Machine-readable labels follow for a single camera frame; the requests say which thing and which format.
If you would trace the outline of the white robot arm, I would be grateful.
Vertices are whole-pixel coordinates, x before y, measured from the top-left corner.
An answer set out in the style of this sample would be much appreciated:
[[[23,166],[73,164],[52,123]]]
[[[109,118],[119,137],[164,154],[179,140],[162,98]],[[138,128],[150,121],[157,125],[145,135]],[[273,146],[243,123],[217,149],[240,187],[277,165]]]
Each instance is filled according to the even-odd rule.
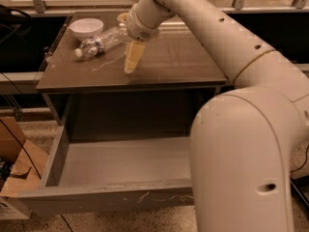
[[[139,0],[127,33],[147,41],[174,15],[235,87],[191,126],[198,231],[294,232],[290,157],[309,135],[309,78],[207,0]]]

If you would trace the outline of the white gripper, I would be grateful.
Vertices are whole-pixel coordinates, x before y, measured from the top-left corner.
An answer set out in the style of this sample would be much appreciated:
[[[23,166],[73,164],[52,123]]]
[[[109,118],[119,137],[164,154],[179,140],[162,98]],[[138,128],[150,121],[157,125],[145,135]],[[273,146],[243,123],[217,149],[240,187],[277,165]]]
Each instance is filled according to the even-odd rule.
[[[128,13],[119,14],[117,21],[126,24],[127,34],[135,40],[127,43],[125,49],[125,73],[133,73],[145,50],[145,44],[141,42],[153,39],[158,35],[159,31],[149,28],[141,22],[137,16],[136,5]]]

